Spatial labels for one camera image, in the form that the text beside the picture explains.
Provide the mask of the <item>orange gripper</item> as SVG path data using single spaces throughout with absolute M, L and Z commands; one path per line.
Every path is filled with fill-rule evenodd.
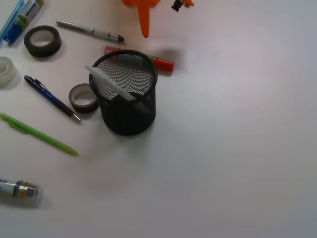
M 159 0 L 122 0 L 125 5 L 135 4 L 139 14 L 140 27 L 145 38 L 149 36 L 150 30 L 150 7 L 156 5 Z M 180 9 L 182 6 L 187 8 L 194 6 L 191 0 L 175 0 L 172 8 Z

